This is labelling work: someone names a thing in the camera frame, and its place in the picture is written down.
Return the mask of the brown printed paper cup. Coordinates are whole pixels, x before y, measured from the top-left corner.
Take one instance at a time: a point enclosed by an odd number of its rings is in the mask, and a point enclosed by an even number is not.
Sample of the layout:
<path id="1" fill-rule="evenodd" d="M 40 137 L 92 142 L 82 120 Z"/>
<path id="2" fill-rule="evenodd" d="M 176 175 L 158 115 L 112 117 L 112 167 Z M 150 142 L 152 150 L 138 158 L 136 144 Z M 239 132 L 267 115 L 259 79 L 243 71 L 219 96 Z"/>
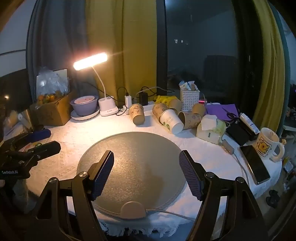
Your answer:
<path id="1" fill-rule="evenodd" d="M 139 110 L 139 109 L 132 109 L 132 106 L 129 108 L 129 115 L 130 118 L 132 120 L 132 122 L 136 125 L 136 126 L 140 126 L 143 125 L 145 122 L 145 116 L 144 116 L 144 112 Z"/>

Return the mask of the brown paper cup right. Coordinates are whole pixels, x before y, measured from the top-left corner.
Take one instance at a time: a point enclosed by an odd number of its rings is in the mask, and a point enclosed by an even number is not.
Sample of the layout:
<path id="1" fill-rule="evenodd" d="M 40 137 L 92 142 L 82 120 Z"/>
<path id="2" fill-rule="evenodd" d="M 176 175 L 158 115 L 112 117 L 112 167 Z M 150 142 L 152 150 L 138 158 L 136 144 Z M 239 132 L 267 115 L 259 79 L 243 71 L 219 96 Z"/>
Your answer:
<path id="1" fill-rule="evenodd" d="M 198 114 L 200 117 L 203 117 L 206 113 L 206 108 L 203 104 L 196 103 L 192 107 L 192 113 Z"/>

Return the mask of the brown paper cup rear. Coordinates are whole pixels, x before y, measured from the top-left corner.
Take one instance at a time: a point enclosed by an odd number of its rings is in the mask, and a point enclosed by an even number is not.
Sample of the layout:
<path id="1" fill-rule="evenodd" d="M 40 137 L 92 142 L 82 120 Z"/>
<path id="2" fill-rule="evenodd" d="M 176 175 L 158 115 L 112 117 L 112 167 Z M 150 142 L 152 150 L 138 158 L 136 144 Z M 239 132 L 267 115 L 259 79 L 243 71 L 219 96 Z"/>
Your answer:
<path id="1" fill-rule="evenodd" d="M 182 109 L 182 102 L 179 99 L 172 99 L 168 104 L 168 109 L 172 109 L 178 115 Z"/>

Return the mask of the cardboard box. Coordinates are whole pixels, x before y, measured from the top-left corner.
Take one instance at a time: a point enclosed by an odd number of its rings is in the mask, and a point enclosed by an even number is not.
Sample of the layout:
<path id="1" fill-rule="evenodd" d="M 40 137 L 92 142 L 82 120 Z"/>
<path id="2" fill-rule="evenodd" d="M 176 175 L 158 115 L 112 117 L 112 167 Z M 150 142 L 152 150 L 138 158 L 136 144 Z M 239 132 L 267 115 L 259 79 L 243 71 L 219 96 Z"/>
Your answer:
<path id="1" fill-rule="evenodd" d="M 76 91 L 71 91 L 59 100 L 37 106 L 30 106 L 31 118 L 34 123 L 44 126 L 63 126 L 71 118 L 73 107 L 70 102 L 77 97 Z"/>

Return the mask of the black smartphone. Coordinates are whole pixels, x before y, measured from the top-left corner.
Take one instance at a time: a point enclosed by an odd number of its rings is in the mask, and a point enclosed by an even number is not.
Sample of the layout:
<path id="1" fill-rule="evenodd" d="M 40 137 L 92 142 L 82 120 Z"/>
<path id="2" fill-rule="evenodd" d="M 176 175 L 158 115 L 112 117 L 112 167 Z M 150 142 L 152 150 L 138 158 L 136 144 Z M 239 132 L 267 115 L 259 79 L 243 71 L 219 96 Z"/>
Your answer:
<path id="1" fill-rule="evenodd" d="M 243 156 L 256 185 L 262 184 L 270 179 L 267 168 L 253 146 L 240 146 L 238 150 Z"/>

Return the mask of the clear plastic bag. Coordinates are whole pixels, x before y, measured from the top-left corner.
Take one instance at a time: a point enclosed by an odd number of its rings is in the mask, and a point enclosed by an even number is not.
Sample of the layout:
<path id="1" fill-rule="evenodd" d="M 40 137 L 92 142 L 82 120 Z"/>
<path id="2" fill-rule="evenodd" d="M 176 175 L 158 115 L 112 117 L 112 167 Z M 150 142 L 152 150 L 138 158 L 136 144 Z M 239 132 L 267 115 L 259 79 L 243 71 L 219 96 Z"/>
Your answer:
<path id="1" fill-rule="evenodd" d="M 36 97 L 38 104 L 61 99 L 70 92 L 67 69 L 50 70 L 42 67 L 36 76 Z"/>

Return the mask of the purple bowl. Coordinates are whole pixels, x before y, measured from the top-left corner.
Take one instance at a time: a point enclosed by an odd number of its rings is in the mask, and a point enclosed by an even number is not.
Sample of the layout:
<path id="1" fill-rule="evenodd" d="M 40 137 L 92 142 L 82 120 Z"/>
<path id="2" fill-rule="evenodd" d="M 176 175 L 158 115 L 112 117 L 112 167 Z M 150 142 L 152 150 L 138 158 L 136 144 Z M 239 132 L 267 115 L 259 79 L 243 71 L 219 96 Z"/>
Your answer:
<path id="1" fill-rule="evenodd" d="M 88 95 L 83 97 L 78 97 L 70 101 L 74 111 L 79 116 L 87 116 L 93 114 L 98 105 L 98 96 Z"/>

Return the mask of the grey curtain left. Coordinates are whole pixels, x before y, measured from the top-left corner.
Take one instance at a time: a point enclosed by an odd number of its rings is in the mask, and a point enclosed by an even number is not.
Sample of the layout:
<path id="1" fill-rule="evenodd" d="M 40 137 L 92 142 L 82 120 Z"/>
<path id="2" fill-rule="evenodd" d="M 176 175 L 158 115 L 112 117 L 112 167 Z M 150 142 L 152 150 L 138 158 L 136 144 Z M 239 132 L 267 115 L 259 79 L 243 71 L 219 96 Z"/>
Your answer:
<path id="1" fill-rule="evenodd" d="M 86 82 L 93 81 L 88 72 L 78 72 L 73 63 L 88 53 L 85 1 L 36 1 L 29 22 L 26 67 L 31 97 L 36 96 L 36 76 L 46 67 L 67 69 L 70 86 L 86 93 Z"/>

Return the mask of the white tube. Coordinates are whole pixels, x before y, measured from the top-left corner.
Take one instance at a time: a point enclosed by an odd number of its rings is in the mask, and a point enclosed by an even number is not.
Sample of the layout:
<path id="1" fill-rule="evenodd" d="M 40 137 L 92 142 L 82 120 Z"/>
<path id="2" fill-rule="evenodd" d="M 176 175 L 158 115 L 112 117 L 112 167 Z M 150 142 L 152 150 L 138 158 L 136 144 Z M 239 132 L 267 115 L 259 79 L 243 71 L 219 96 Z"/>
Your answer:
<path id="1" fill-rule="evenodd" d="M 260 133 L 258 127 L 253 123 L 253 121 L 244 113 L 241 113 L 239 116 L 240 120 L 247 125 L 247 127 L 255 134 Z"/>

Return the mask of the yellow curtain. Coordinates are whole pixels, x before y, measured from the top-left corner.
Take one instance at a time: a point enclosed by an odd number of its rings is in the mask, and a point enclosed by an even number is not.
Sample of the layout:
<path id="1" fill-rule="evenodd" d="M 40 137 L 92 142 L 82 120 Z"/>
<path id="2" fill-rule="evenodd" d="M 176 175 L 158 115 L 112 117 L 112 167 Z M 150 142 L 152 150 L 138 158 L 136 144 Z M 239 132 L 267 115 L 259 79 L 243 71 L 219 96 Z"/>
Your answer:
<path id="1" fill-rule="evenodd" d="M 285 55 L 280 30 L 268 1 L 254 1 L 263 43 L 263 70 L 253 120 L 277 131 L 285 99 Z"/>
<path id="2" fill-rule="evenodd" d="M 86 1 L 86 26 L 91 54 L 105 52 L 96 65 L 96 83 L 119 105 L 143 86 L 157 84 L 156 1 Z"/>

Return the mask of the black charger plug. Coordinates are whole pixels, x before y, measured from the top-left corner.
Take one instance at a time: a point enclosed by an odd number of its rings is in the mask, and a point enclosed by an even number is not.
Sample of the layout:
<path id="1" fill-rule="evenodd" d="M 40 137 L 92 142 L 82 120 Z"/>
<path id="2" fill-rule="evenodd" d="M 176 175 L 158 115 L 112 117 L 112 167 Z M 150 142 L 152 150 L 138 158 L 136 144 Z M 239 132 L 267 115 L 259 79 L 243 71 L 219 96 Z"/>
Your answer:
<path id="1" fill-rule="evenodd" d="M 148 93 L 140 92 L 139 93 L 139 104 L 141 104 L 142 106 L 146 106 L 146 105 L 148 105 L 148 102 L 149 102 Z"/>

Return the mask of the white power strip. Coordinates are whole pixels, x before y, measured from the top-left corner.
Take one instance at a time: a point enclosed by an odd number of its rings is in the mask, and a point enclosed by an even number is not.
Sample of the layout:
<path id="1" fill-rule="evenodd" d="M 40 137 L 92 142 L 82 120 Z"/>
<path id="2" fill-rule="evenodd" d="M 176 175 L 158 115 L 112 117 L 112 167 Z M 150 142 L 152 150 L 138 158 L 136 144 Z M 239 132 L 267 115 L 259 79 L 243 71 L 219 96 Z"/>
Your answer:
<path id="1" fill-rule="evenodd" d="M 154 102 L 153 101 L 149 101 L 148 102 L 148 105 L 145 105 L 145 106 L 142 106 L 139 103 L 135 103 L 132 106 L 132 109 L 139 109 L 139 110 L 145 112 L 145 111 L 152 110 L 153 106 L 154 106 Z M 118 110 L 118 112 L 116 114 L 117 115 L 129 115 L 130 114 L 130 110 L 126 106 L 123 106 L 122 108 L 120 108 Z"/>

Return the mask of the purple folder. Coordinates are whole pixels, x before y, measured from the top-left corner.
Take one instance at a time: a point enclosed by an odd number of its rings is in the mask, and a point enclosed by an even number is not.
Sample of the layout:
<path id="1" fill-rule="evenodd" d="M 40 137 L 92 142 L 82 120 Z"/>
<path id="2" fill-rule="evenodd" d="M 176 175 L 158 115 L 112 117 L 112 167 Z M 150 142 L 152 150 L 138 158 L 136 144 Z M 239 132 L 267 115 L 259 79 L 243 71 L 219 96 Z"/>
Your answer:
<path id="1" fill-rule="evenodd" d="M 215 115 L 222 121 L 231 121 L 239 117 L 235 104 L 208 104 L 206 111 L 207 114 Z"/>

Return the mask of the white plastic basket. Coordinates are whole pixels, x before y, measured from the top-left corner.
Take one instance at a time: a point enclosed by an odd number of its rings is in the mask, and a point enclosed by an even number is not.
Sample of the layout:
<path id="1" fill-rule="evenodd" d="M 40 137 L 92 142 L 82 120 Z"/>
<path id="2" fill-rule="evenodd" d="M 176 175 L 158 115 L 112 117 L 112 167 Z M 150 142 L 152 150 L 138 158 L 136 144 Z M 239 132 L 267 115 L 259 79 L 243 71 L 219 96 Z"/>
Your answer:
<path id="1" fill-rule="evenodd" d="M 199 102 L 200 91 L 181 90 L 180 100 L 182 102 L 181 111 L 191 112 L 195 104 Z"/>

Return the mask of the yellow curtain centre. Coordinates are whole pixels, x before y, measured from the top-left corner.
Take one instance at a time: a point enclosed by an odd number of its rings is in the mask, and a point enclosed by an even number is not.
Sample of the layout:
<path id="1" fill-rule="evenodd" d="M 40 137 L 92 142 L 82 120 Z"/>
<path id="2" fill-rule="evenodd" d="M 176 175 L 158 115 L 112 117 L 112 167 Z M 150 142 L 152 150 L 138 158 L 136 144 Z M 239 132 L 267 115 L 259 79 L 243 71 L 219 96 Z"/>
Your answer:
<path id="1" fill-rule="evenodd" d="M 119 105 L 143 86 L 157 84 L 156 1 L 86 1 L 86 26 L 91 54 L 105 52 L 96 65 L 96 83 Z"/>

